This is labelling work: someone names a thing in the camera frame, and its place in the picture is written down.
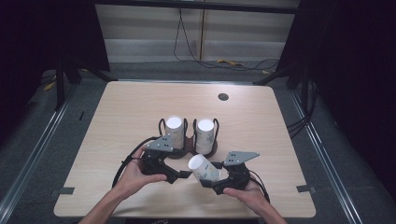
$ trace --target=human hand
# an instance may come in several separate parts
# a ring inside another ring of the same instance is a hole
[[[123,200],[137,193],[149,183],[160,182],[166,180],[166,175],[143,175],[141,172],[142,161],[140,160],[145,147],[139,148],[133,155],[134,158],[125,167],[125,170],[114,186],[113,190],[120,193]]]
[[[249,181],[244,190],[226,188],[223,191],[234,197],[253,210],[258,216],[264,218],[268,224],[285,224],[286,220],[265,199],[260,187],[253,181]]]
[[[251,180],[248,182],[244,190],[226,188],[223,193],[245,203],[248,208],[253,210],[253,212],[259,216],[262,215],[262,208],[269,204],[262,194],[260,187]]]

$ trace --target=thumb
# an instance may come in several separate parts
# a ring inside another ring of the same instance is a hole
[[[150,184],[150,183],[156,183],[160,181],[166,180],[166,175],[146,175],[144,177],[145,183]]]
[[[223,190],[224,194],[227,194],[228,196],[234,197],[234,198],[238,198],[241,195],[241,192],[239,192],[240,190],[238,189],[232,189],[232,188],[225,188]]]

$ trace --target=white cup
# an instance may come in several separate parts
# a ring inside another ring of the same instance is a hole
[[[209,146],[201,146],[198,143],[195,145],[195,151],[199,154],[206,155],[212,151],[213,143]]]
[[[213,120],[198,120],[196,132],[197,145],[201,147],[208,147],[213,145],[213,142],[215,141],[215,124],[213,123]]]
[[[198,181],[202,179],[214,182],[220,179],[220,170],[216,169],[216,167],[201,154],[197,154],[190,159],[189,168]]]
[[[165,121],[165,133],[171,135],[174,148],[184,147],[184,124],[183,119],[178,116],[171,116]]]

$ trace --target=wooden table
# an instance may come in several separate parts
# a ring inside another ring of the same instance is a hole
[[[219,99],[220,93],[229,96]],[[158,136],[160,119],[177,115],[219,120],[218,152],[209,160],[224,161],[230,150],[261,155],[246,162],[269,192],[272,205],[283,217],[312,217],[316,213],[305,185],[288,131],[269,87],[229,84],[110,82],[93,116],[76,160],[64,184],[75,188],[60,195],[54,213],[83,217],[111,189],[120,163],[144,139]],[[191,154],[166,159],[176,170],[189,170]],[[204,189],[194,176],[150,184],[125,200],[114,217],[257,217],[244,204]]]

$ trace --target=finger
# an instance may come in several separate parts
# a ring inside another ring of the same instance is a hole
[[[237,189],[225,188],[223,190],[223,193],[227,194],[228,196],[236,198]]]
[[[150,183],[164,181],[167,179],[167,177],[166,175],[146,175],[144,179],[146,184],[150,184]]]
[[[239,189],[232,189],[232,188],[225,188],[223,190],[224,194],[227,194],[231,197],[238,199],[239,201],[243,202],[245,199],[245,192]]]
[[[134,157],[135,158],[140,158],[142,157],[143,151],[145,150],[146,145],[143,145],[142,147],[140,147],[135,153],[134,153]]]

